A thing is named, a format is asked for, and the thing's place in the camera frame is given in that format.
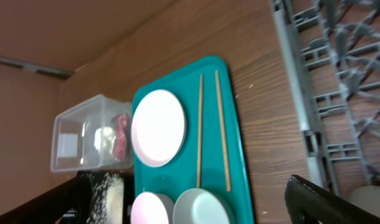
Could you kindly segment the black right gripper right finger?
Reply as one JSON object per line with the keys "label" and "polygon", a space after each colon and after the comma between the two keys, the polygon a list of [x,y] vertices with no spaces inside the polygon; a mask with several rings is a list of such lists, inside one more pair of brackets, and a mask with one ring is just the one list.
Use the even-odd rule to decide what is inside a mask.
{"label": "black right gripper right finger", "polygon": [[379,217],[295,174],[287,182],[285,204],[296,224],[380,224]]}

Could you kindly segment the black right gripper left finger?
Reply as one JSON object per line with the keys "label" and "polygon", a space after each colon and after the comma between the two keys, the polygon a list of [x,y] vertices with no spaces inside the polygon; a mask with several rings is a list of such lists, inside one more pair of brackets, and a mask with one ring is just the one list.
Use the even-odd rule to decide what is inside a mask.
{"label": "black right gripper left finger", "polygon": [[93,181],[88,174],[80,174],[0,215],[0,223],[55,223],[70,209],[77,211],[75,223],[86,223],[93,197]]}

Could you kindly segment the white tissue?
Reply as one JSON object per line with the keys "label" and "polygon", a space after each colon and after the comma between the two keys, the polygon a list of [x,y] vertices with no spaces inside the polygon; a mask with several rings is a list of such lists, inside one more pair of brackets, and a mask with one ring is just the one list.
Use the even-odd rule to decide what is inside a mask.
{"label": "white tissue", "polygon": [[94,147],[97,151],[105,150],[105,151],[111,151],[114,147],[116,138],[116,131],[110,127],[105,126],[102,128],[98,128],[95,131],[95,138],[94,138]]}

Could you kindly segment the white cup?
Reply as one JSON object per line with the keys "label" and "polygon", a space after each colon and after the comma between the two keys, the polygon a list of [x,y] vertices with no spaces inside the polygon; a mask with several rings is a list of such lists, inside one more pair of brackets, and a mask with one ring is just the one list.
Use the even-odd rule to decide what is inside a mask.
{"label": "white cup", "polygon": [[357,188],[349,195],[348,201],[380,218],[380,186]]}

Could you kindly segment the pink small bowl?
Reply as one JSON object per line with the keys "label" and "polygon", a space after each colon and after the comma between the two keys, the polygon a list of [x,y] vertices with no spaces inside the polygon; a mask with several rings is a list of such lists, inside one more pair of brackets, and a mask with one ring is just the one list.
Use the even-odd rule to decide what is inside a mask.
{"label": "pink small bowl", "polygon": [[143,192],[133,202],[131,224],[172,224],[174,202],[165,194]]}

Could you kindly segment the red foil wrapper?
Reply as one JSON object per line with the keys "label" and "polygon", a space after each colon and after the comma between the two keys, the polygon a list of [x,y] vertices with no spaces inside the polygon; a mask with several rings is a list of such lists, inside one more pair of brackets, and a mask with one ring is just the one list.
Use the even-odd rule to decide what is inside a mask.
{"label": "red foil wrapper", "polygon": [[123,160],[126,157],[127,149],[127,137],[126,131],[128,128],[129,116],[124,114],[118,114],[112,118],[112,124],[114,125],[116,134],[112,155],[118,160]]}

